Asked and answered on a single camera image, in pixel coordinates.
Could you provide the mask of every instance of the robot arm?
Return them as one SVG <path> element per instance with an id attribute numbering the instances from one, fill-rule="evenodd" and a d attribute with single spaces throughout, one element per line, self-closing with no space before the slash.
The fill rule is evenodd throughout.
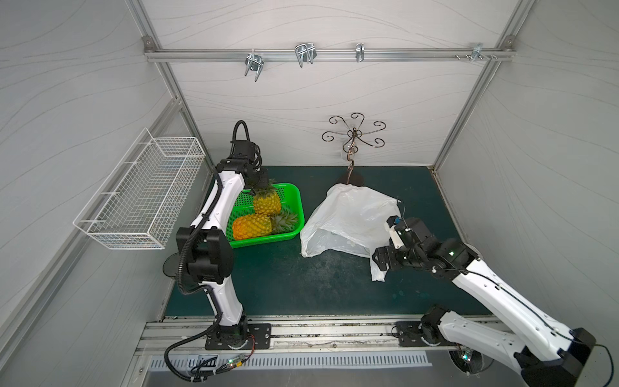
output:
<path id="1" fill-rule="evenodd" d="M 236 139 L 240 125 L 244 126 L 247 140 Z M 200 214 L 190 227 L 181 227 L 176 234 L 180 252 L 176 279 L 181 292 L 184 281 L 193 282 L 207 292 L 211 307 L 221 314 L 216 334 L 226 336 L 229 341 L 244 342 L 245 314 L 230 277 L 233 253 L 225 232 L 232 207 L 242 190 L 267 186 L 269 179 L 267 170 L 261 168 L 260 148 L 249 140 L 244 121 L 236 123 L 232 138 L 230 155 L 217 164 L 215 185 Z"/>
<path id="2" fill-rule="evenodd" d="M 477 350 L 520 373 L 531 386 L 574 386 L 595 346 L 585 329 L 571 330 L 499 278 L 479 253 L 455 239 L 440 242 L 418 218 L 390 217 L 392 244 L 376 249 L 381 270 L 409 266 L 445 278 L 475 297 L 513 332 L 504 333 L 434 307 L 420 328 L 429 344 L 449 341 Z"/>

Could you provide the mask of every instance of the white wire basket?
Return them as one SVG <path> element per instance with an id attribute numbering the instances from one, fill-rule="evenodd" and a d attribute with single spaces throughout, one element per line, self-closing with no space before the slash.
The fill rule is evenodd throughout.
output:
<path id="1" fill-rule="evenodd" d="M 195 137 L 144 129 L 73 224 L 112 250 L 164 249 L 204 156 Z"/>

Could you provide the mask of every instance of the black mounting plate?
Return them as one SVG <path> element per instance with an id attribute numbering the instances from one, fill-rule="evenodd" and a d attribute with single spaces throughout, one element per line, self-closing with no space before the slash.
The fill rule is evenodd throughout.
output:
<path id="1" fill-rule="evenodd" d="M 216 337 L 206 337 L 206 350 L 251 350 L 250 334 L 256 338 L 256 349 L 269 349 L 271 346 L 271 324 L 252 324 L 247 325 L 247 341 L 241 347 L 230 348 L 226 343 L 218 341 Z"/>
<path id="2" fill-rule="evenodd" d="M 397 321 L 393 335 L 397 337 L 401 347 L 428 347 L 422 340 L 422 332 L 419 330 L 419 321 Z M 449 347 L 455 344 L 443 341 L 437 347 Z"/>

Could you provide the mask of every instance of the pineapple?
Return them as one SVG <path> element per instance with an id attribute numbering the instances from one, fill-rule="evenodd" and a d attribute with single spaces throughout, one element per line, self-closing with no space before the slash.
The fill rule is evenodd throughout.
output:
<path id="1" fill-rule="evenodd" d="M 264 237 L 273 233 L 284 232 L 297 222 L 296 214 L 245 215 L 236 218 L 232 223 L 232 236 L 235 240 Z"/>
<path id="2" fill-rule="evenodd" d="M 270 179 L 267 188 L 254 188 L 254 211 L 257 214 L 277 215 L 282 212 L 282 202 L 273 183 L 275 180 Z"/>

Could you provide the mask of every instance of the table surface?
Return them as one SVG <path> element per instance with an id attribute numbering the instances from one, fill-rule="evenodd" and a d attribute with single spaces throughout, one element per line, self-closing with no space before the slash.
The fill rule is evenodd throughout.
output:
<path id="1" fill-rule="evenodd" d="M 307 221 L 345 167 L 267 167 L 269 177 L 301 191 Z M 398 198 L 405 216 L 419 217 L 440 240 L 458 238 L 430 171 L 425 167 L 356 167 L 365 186 Z M 490 312 L 452 283 L 402 269 L 372 282 L 370 262 L 339 251 L 303 258 L 297 235 L 287 241 L 237 248 L 232 279 L 247 315 L 423 314 L 441 304 L 462 315 Z M 175 287 L 167 316 L 212 316 L 205 294 L 182 296 Z"/>

